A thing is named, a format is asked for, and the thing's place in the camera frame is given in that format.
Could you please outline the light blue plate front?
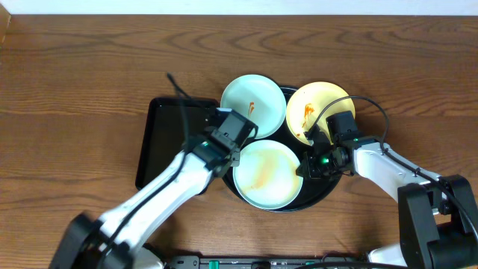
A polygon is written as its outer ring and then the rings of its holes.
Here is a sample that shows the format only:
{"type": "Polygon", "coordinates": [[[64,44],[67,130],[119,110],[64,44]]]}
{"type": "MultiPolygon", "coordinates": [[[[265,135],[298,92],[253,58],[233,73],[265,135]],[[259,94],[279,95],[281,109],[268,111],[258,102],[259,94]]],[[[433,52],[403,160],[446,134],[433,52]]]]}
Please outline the light blue plate front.
{"type": "Polygon", "coordinates": [[[299,159],[286,145],[257,140],[240,151],[240,164],[232,169],[234,185],[250,205],[276,210],[299,195],[303,177],[296,174],[299,159]]]}

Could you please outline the yellow plate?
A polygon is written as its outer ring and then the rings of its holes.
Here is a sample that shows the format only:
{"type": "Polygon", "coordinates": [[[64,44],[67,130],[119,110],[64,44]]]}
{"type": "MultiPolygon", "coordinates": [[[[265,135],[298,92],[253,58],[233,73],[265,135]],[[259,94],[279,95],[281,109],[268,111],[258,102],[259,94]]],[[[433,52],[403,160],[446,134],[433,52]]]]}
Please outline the yellow plate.
{"type": "Polygon", "coordinates": [[[336,84],[318,81],[306,84],[289,99],[286,122],[291,134],[301,143],[310,146],[304,133],[308,131],[320,112],[331,102],[348,93],[336,84]]]}

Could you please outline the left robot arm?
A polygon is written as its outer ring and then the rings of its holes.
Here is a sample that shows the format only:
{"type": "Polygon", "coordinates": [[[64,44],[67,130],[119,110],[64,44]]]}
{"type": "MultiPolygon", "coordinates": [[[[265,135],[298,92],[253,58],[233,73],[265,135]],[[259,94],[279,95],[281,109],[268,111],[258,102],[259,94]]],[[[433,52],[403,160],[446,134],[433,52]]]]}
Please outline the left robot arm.
{"type": "Polygon", "coordinates": [[[143,244],[178,207],[238,165],[238,150],[250,132],[210,127],[188,138],[169,166],[129,200],[97,220],[75,217],[49,266],[132,268],[143,244]]]}

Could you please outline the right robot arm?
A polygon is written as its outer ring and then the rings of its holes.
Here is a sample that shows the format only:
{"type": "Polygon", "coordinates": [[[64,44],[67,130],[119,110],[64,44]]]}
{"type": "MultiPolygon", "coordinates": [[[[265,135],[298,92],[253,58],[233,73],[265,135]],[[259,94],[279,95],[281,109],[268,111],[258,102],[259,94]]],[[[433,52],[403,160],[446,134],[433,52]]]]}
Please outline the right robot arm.
{"type": "Polygon", "coordinates": [[[466,268],[477,264],[477,203],[460,175],[431,173],[395,153],[382,137],[364,136],[353,123],[305,131],[314,151],[297,172],[326,179],[344,172],[371,180],[396,200],[400,241],[370,252],[350,268],[466,268]]]}

